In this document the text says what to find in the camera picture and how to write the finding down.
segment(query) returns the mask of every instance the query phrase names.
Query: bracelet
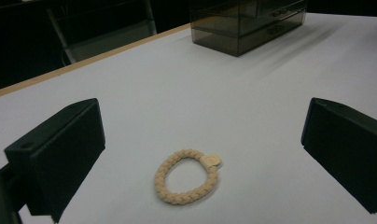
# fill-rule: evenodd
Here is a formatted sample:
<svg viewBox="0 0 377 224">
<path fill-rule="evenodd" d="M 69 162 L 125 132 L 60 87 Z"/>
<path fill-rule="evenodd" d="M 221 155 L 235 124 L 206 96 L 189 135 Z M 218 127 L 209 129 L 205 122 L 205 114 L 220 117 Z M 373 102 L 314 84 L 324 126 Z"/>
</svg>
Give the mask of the bracelet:
<svg viewBox="0 0 377 224">
<path fill-rule="evenodd" d="M 207 180 L 200 187 L 183 193 L 173 193 L 165 187 L 165 177 L 168 171 L 179 161 L 185 158 L 192 158 L 201 163 L 206 169 Z M 203 153 L 194 149 L 183 149 L 177 151 L 162 163 L 156 173 L 155 186 L 159 197 L 166 203 L 186 204 L 192 203 L 212 191 L 217 183 L 216 167 L 221 163 L 221 159 L 216 154 L 204 156 Z"/>
</svg>

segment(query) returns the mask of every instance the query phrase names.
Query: table surface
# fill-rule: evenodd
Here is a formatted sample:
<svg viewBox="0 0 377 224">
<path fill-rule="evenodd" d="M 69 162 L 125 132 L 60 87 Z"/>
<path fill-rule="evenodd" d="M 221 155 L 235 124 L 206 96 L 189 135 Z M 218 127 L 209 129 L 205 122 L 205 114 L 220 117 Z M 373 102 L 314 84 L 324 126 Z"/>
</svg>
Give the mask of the table surface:
<svg viewBox="0 0 377 224">
<path fill-rule="evenodd" d="M 0 93 L 0 167 L 3 149 L 37 124 L 98 98 L 106 149 L 60 223 L 377 223 L 300 144 L 312 97 L 377 119 L 377 18 L 307 14 L 239 58 L 192 44 L 183 29 L 52 77 Z M 210 195 L 173 206 L 153 180 L 182 148 L 223 163 Z M 205 178 L 185 160 L 167 184 L 184 191 Z M 51 223 L 26 208 L 21 217 Z"/>
</svg>

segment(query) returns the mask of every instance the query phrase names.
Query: dark background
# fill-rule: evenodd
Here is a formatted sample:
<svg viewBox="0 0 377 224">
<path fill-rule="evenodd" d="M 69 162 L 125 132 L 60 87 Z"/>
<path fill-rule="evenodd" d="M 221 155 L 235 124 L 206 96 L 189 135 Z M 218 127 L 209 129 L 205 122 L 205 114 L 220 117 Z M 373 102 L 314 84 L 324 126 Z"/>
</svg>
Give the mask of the dark background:
<svg viewBox="0 0 377 224">
<path fill-rule="evenodd" d="M 189 0 L 150 0 L 157 32 L 189 22 Z M 50 8 L 68 44 L 147 18 L 141 0 L 0 0 L 0 89 L 63 67 L 67 57 Z M 308 12 L 377 17 L 377 0 L 310 0 Z"/>
</svg>

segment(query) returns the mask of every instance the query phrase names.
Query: transparent dark container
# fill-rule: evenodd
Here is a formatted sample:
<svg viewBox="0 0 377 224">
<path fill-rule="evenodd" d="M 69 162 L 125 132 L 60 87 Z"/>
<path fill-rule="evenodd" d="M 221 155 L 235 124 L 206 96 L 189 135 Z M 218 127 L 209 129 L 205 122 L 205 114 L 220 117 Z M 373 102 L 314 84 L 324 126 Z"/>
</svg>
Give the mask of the transparent dark container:
<svg viewBox="0 0 377 224">
<path fill-rule="evenodd" d="M 304 22 L 306 0 L 190 0 L 192 41 L 240 56 Z"/>
</svg>

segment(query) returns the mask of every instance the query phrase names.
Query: storage box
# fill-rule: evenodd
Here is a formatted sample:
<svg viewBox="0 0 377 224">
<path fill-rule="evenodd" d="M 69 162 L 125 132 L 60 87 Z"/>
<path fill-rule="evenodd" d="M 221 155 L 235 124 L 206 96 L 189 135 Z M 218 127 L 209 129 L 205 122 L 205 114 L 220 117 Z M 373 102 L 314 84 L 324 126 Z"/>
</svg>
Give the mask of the storage box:
<svg viewBox="0 0 377 224">
<path fill-rule="evenodd" d="M 304 22 L 306 0 L 190 0 L 192 41 L 239 56 Z"/>
</svg>

